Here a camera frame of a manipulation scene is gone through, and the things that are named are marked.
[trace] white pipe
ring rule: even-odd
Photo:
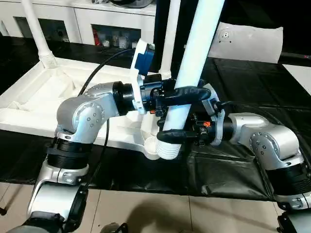
[[[47,41],[45,40],[31,0],[22,0],[21,3],[23,4],[29,28],[38,48],[40,61],[43,63],[45,68],[55,68],[57,66],[55,57],[52,51],[50,51]]]
[[[197,86],[212,43],[225,0],[199,0],[175,88]],[[190,104],[172,106],[163,130],[183,129]],[[174,159],[181,145],[158,141],[156,151],[163,159]]]
[[[181,0],[171,0],[170,3],[170,11],[167,20],[162,62],[159,71],[159,73],[162,76],[162,79],[171,78],[171,64],[179,16],[180,1]]]

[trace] floor tile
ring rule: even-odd
[[[75,230],[75,233],[90,233],[95,217],[96,207],[100,195],[100,190],[90,189],[86,201],[86,210],[83,214],[83,219],[80,227]]]
[[[188,196],[101,191],[92,233],[112,222],[127,222],[131,233],[191,230]]]
[[[1,233],[5,233],[25,222],[32,190],[32,185],[10,184],[0,201],[0,206],[7,209],[7,214],[0,216]]]
[[[272,202],[190,197],[195,233],[275,233]]]
[[[1,201],[4,193],[6,192],[6,190],[8,189],[9,186],[10,186],[9,183],[0,183],[0,201]]]

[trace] black tarp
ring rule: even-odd
[[[49,42],[57,57],[100,63],[112,51],[103,48]],[[0,38],[1,86],[5,91],[37,61],[31,39]],[[113,65],[129,67],[131,57],[123,56]],[[304,154],[311,150],[311,97],[282,65],[248,61],[207,59],[202,79],[212,84],[221,100],[256,103],[278,117],[299,137]],[[192,111],[203,112],[193,105]],[[240,107],[230,112],[256,112]],[[0,131],[0,182],[35,183],[45,147],[50,138]],[[97,164],[101,146],[94,146],[89,158]],[[150,161],[142,153],[108,148],[101,170],[92,184],[95,188],[170,193],[193,196],[272,200],[269,182],[253,154],[242,146],[223,142],[218,147],[185,145],[177,159]]]

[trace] black cable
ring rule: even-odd
[[[84,190],[86,190],[88,188],[89,184],[92,182],[93,178],[96,177],[99,169],[101,168],[101,165],[102,165],[101,160],[103,159],[103,156],[105,154],[105,151],[106,151],[106,148],[107,148],[108,137],[109,137],[109,119],[106,121],[106,125],[107,125],[107,129],[106,129],[106,138],[105,138],[104,148],[103,148],[103,150],[101,152],[101,155],[99,157],[99,162],[98,162],[96,168],[91,173],[92,175],[90,176],[90,178],[88,179],[88,181],[84,185]]]
[[[82,95],[84,93],[84,91],[86,90],[86,87],[89,85],[89,83],[91,82],[92,78],[95,76],[95,74],[103,67],[105,66],[109,61],[111,61],[113,58],[124,54],[126,52],[129,51],[133,51],[134,49],[127,49],[127,50],[122,50],[120,52],[117,52],[115,54],[113,54],[111,57],[109,57],[107,60],[105,60],[103,63],[101,63],[99,66],[96,67],[96,69],[91,73],[91,75],[88,77],[88,79],[86,80],[86,82],[84,83],[84,85],[82,86],[78,96]],[[103,150],[101,152],[100,158],[99,158],[99,162],[97,164],[97,166],[94,168],[94,170],[92,171],[88,181],[86,182],[86,184],[84,185],[84,190],[86,190],[89,186],[89,184],[92,182],[93,178],[96,176],[96,174],[98,173],[99,169],[101,168],[101,160],[103,159],[104,153],[106,151],[107,148],[107,143],[108,143],[108,137],[109,137],[109,119],[106,121],[106,138],[105,138],[105,143],[103,146]]]
[[[96,67],[96,69],[91,73],[91,75],[88,77],[87,81],[85,82],[85,84],[83,85],[81,91],[79,92],[78,96],[82,95],[84,93],[84,91],[86,90],[86,87],[89,85],[89,83],[91,82],[92,78],[95,76],[95,74],[101,69],[103,68],[104,65],[106,65],[110,60],[112,60],[113,58],[129,52],[129,51],[133,51],[134,49],[127,49],[127,50],[122,50],[120,52],[117,52],[115,54],[113,54],[111,57],[109,57],[107,60],[105,60],[103,63],[101,63],[99,66]]]
[[[242,106],[242,107],[260,110],[262,113],[264,113],[264,115],[268,115],[271,119],[273,119],[276,124],[284,126],[284,124],[279,119],[277,119],[274,115],[269,113],[267,110],[260,108],[260,106],[257,104],[247,104],[247,103],[241,103],[241,102],[236,102],[236,101],[221,102],[222,107],[224,107],[226,105]]]

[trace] white vertical pipe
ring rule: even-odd
[[[173,50],[176,37],[176,29],[178,23],[179,9],[181,0],[171,0],[169,17],[167,20],[164,49],[162,55],[161,68],[159,73],[162,79],[171,78],[171,64],[173,57]]]
[[[55,57],[52,51],[50,51],[47,41],[45,40],[44,34],[39,24],[39,20],[35,15],[31,0],[22,0],[21,3],[24,7],[27,22],[29,24],[31,33],[33,34],[35,44],[38,48],[38,55],[40,61],[43,63],[45,68],[55,68],[57,66]]]
[[[175,88],[197,86],[212,43],[225,0],[199,0]],[[163,130],[183,129],[190,104],[172,106]],[[158,141],[156,151],[163,159],[174,159],[181,145]]]

